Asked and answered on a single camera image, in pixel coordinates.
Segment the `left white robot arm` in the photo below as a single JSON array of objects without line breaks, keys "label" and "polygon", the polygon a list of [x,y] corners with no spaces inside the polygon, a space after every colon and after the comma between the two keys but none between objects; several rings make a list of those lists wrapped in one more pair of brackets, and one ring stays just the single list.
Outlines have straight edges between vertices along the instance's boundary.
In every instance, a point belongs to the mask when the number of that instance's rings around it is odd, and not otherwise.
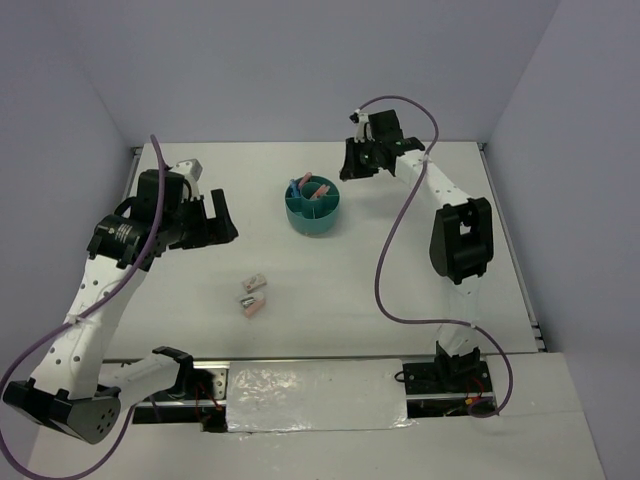
[{"label": "left white robot arm", "polygon": [[143,172],[135,196],[96,225],[63,331],[28,379],[8,384],[4,402],[44,427],[95,445],[123,410],[147,397],[164,392],[182,399],[200,385],[212,386],[213,375],[195,368],[192,355],[167,346],[118,373],[101,371],[124,310],[155,260],[166,250],[237,237],[223,190],[211,197],[215,215],[209,218],[192,175],[175,168]]}]

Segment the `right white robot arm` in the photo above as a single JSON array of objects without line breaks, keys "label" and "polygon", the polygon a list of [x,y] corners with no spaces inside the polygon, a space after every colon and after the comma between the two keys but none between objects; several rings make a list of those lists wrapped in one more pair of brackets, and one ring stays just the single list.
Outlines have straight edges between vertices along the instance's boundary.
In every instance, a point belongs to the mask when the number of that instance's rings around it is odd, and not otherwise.
[{"label": "right white robot arm", "polygon": [[451,318],[432,320],[437,324],[435,380],[446,391],[457,391],[479,368],[474,323],[477,318],[481,277],[494,258],[493,214],[490,202],[473,198],[460,189],[430,158],[431,146],[406,137],[393,110],[368,114],[360,109],[351,114],[354,136],[346,140],[342,181],[370,178],[386,170],[410,188],[383,244],[374,274],[374,298],[388,319],[394,317],[382,303],[380,281],[386,254],[410,204],[420,198],[434,213],[428,254],[434,271],[445,280]]}]

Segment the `pink translucent case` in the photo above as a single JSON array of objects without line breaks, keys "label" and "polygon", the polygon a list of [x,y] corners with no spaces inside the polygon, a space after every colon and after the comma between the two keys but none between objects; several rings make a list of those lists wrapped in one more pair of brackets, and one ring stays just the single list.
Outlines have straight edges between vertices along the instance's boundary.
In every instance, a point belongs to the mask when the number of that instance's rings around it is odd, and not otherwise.
[{"label": "pink translucent case", "polygon": [[311,172],[307,172],[307,173],[305,173],[305,174],[301,177],[301,179],[298,181],[298,186],[299,186],[299,187],[303,187],[307,182],[309,182],[309,181],[310,181],[311,177],[312,177],[312,173],[311,173]]}]

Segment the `blue translucent stapler case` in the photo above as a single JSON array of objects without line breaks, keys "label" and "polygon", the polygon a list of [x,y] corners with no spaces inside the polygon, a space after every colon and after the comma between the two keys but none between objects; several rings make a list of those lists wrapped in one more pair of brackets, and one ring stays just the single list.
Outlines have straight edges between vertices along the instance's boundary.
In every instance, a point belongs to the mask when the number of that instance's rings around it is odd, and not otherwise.
[{"label": "blue translucent stapler case", "polygon": [[289,190],[291,193],[291,197],[292,198],[300,198],[301,194],[300,194],[300,190],[298,187],[298,182],[294,179],[291,179],[289,182]]}]

